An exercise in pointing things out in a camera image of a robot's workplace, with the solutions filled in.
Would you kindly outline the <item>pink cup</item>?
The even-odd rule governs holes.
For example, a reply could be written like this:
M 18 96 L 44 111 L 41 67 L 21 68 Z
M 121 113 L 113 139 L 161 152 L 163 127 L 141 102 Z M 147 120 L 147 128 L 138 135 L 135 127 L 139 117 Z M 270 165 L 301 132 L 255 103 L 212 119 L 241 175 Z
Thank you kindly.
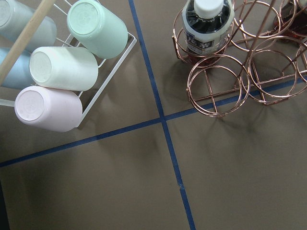
M 56 132 L 67 132 L 77 127 L 83 106 L 72 91 L 30 86 L 16 97 L 14 110 L 24 124 Z

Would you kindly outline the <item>light blue cup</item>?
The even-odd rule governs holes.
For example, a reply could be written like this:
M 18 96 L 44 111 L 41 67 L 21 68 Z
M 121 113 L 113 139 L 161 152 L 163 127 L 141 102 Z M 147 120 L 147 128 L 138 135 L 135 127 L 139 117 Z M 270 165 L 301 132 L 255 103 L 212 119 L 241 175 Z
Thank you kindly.
M 31 54 L 23 51 L 1 84 L 2 87 L 22 90 L 35 85 L 29 69 Z

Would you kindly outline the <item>tea bottle right rack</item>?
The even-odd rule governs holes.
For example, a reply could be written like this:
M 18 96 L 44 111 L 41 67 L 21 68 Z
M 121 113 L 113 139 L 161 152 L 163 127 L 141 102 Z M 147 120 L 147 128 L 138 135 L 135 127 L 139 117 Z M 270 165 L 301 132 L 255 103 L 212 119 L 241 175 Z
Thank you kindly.
M 232 33 L 234 9 L 230 0 L 188 0 L 182 11 L 188 59 L 209 66 L 222 54 Z

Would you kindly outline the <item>tea bottle rack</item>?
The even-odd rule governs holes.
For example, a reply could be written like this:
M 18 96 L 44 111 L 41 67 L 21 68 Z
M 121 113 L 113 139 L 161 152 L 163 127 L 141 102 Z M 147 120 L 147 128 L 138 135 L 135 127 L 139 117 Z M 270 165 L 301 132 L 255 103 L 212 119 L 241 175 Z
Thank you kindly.
M 188 0 L 182 11 L 188 59 L 209 66 L 222 54 L 232 33 L 234 9 L 230 0 Z
M 307 1 L 288 0 L 280 8 L 279 16 L 273 20 L 275 31 L 283 31 L 281 35 L 293 37 L 298 40 L 307 38 Z

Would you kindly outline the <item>white cup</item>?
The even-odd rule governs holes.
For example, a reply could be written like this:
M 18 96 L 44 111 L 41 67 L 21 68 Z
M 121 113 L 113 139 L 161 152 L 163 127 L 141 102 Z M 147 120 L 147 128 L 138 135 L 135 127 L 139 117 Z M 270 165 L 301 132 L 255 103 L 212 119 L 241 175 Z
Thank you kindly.
M 87 91 L 98 77 L 97 61 L 84 47 L 39 47 L 30 56 L 29 69 L 37 85 L 62 90 Z

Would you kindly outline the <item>tea bottle upper rack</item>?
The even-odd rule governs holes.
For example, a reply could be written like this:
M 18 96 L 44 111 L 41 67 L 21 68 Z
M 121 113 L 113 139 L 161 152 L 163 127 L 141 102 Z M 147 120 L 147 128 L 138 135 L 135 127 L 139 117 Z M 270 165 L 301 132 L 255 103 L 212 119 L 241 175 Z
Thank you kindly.
M 281 35 L 293 37 L 298 40 L 307 38 L 307 1 L 288 0 L 280 8 L 279 16 L 273 20 L 275 31 L 283 31 Z

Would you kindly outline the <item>grey blue cup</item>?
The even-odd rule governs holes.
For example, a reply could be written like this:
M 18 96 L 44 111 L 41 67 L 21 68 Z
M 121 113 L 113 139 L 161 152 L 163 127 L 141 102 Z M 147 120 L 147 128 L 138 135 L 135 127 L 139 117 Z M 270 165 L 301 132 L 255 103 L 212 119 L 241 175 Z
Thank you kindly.
M 0 35 L 15 42 L 35 10 L 16 0 L 0 2 Z M 36 32 L 32 35 L 25 50 L 33 52 L 42 46 L 53 46 L 56 41 L 57 27 L 55 22 L 46 16 Z

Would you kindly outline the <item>mint green cup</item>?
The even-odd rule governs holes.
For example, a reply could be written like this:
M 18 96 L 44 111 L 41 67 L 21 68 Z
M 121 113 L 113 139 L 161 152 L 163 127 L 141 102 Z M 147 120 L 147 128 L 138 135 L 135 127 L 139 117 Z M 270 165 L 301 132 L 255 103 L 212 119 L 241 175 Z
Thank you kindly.
M 128 41 L 125 23 L 95 0 L 75 2 L 67 15 L 67 27 L 85 48 L 102 59 L 118 56 Z

